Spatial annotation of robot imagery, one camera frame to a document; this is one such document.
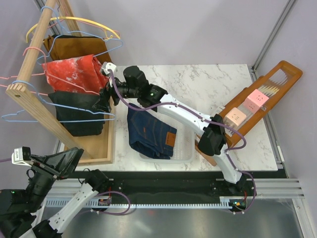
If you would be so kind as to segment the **black jeans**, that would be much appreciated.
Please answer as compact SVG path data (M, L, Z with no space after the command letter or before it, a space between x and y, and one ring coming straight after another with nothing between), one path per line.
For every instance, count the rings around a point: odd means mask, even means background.
M99 96L94 94L55 91L48 94L55 106L56 119L72 136L101 134L105 116L93 109Z

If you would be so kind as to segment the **dark blue jeans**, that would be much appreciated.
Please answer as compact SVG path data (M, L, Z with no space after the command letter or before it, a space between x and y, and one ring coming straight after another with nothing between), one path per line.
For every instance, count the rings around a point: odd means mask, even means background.
M129 145L151 159L169 160L174 153L177 129L146 111L128 109Z

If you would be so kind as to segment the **light blue wire hanger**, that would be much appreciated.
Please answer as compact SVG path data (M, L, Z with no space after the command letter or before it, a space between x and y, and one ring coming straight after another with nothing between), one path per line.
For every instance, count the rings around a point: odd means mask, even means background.
M93 109L93 104L97 101L96 95L72 93L66 91L56 91L47 94L50 102L46 101L37 89L30 83L27 83L41 101L42 104L47 104L55 107L56 119L62 123L82 123L82 122L102 122L114 120L115 115L105 113Z

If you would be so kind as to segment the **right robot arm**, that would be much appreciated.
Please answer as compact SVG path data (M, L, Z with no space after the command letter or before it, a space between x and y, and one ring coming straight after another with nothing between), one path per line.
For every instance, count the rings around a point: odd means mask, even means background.
M136 112L153 110L189 126L200 137L198 149L211 156L221 169L228 192L238 195L245 189L245 172L235 166L230 156L232 148L226 139L226 131L230 130L243 140L243 145L239 148L244 148L247 142L238 130L225 125L219 114L213 117L202 114L175 99L165 89L150 84L144 72L137 66L125 68L124 82L114 76L116 70L117 67L113 63L106 62L102 65L100 73L107 76L109 81L100 90L100 98L94 105L96 109L109 113L112 109L110 101L113 101L114 105L122 102Z

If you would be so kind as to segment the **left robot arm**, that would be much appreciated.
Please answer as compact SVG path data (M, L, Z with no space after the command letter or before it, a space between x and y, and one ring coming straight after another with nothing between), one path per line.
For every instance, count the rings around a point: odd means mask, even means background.
M94 196L107 193L109 179L100 170L86 176L79 191L54 216L32 226L36 212L57 180L67 179L76 169L84 150L77 147L53 155L38 156L29 147L16 148L12 163L30 166L25 189L0 192L0 232L6 238L59 238L71 220Z

